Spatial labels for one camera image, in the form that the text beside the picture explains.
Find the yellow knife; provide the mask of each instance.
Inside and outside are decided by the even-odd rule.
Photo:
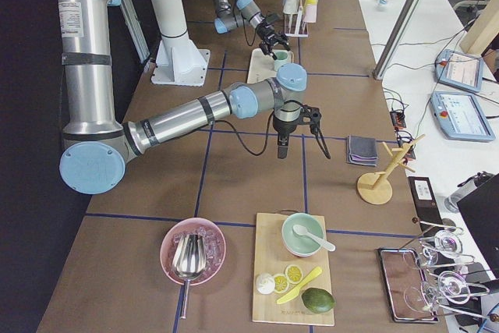
[[[289,292],[284,294],[281,298],[278,299],[277,304],[283,304],[286,302],[289,302],[290,300],[294,300],[299,295],[299,290],[314,280],[315,278],[319,277],[319,275],[322,273],[322,268],[321,267],[315,267],[310,273],[305,276],[305,278],[299,282],[298,285],[296,285],[293,289],[291,289]]]

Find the pink bowl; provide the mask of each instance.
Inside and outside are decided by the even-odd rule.
[[[225,259],[225,237],[215,223],[206,218],[187,218],[176,224],[166,233],[159,259],[166,275],[177,284],[182,285],[184,281],[177,277],[172,270],[172,261],[179,240],[186,234],[200,234],[204,238],[204,248],[207,255],[207,266],[203,274],[191,281],[191,285],[199,285],[215,276],[220,270]]]

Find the table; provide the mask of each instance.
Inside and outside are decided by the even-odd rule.
[[[281,0],[256,0],[263,12]],[[158,87],[144,73],[126,119],[137,121],[246,79],[254,47],[243,30],[217,35],[211,0],[184,0],[189,35],[211,60],[203,87]],[[345,162],[345,137],[376,137],[395,144],[358,0],[320,0],[319,22],[307,39],[292,40],[295,57],[309,73],[306,103],[323,114],[321,128],[332,159],[324,158],[307,128],[290,140],[288,157],[276,158],[275,134],[259,158],[247,154],[235,134],[215,124],[148,151],[127,166],[125,178],[94,196],[68,256],[41,332],[442,332],[435,325],[393,323],[377,261],[377,248],[400,246],[419,232],[405,173],[391,175],[392,200],[375,207],[356,193],[369,167]],[[264,141],[268,114],[230,121],[253,149]],[[379,148],[379,165],[388,156]],[[255,217],[282,209],[325,217],[335,299],[334,328],[251,321]],[[189,312],[179,319],[180,287],[159,264],[165,233],[184,218],[216,222],[227,257],[209,282],[193,287]]]
[[[385,44],[388,40],[405,0],[390,0],[388,6],[384,7],[383,10],[377,7],[377,0],[359,0],[359,2],[366,21],[366,28],[370,34],[374,57],[378,60],[384,48],[380,44]],[[410,67],[420,67],[433,63],[443,48],[462,51],[458,43],[464,33],[462,24],[448,0],[422,0],[413,14],[413,18],[391,64],[397,63]],[[447,45],[448,39],[434,44],[410,45],[439,41],[455,34],[457,34],[457,37],[449,45]],[[493,78],[487,67],[484,74],[487,78]],[[409,105],[405,110],[406,129],[413,136],[416,136],[418,124],[424,114],[419,134],[424,133],[426,137],[416,147],[416,160],[410,163],[416,173],[407,172],[407,175],[429,177],[437,198],[441,217],[450,218],[458,226],[465,228],[461,215],[452,213],[445,208],[443,204],[444,198],[452,194],[460,182],[465,181],[477,172],[487,171],[493,174],[499,172],[499,159],[493,156],[499,151],[499,140],[490,143],[479,143],[445,139],[437,121],[433,117],[431,108],[426,108],[426,103],[430,93],[434,90],[458,90],[442,84],[435,86],[435,82],[433,66],[425,66],[417,70],[403,66],[392,66],[384,75],[383,86],[400,93],[403,102]],[[499,101],[499,85],[483,81],[483,89],[480,95]],[[479,103],[486,115],[496,115],[499,112],[497,105],[481,97],[479,97]],[[490,125],[496,136],[499,135],[499,122],[492,119]],[[485,269],[489,269],[471,235],[466,232],[464,238],[463,252],[477,256],[477,261]],[[457,331],[451,321],[449,324]]]

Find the warning label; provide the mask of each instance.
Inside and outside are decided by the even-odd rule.
[[[83,37],[83,20],[81,16],[81,3],[60,2],[59,22],[63,37]]]

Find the folded gray cloth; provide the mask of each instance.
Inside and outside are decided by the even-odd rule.
[[[364,136],[347,136],[346,156],[346,161],[350,164],[375,167],[377,164],[376,140]]]

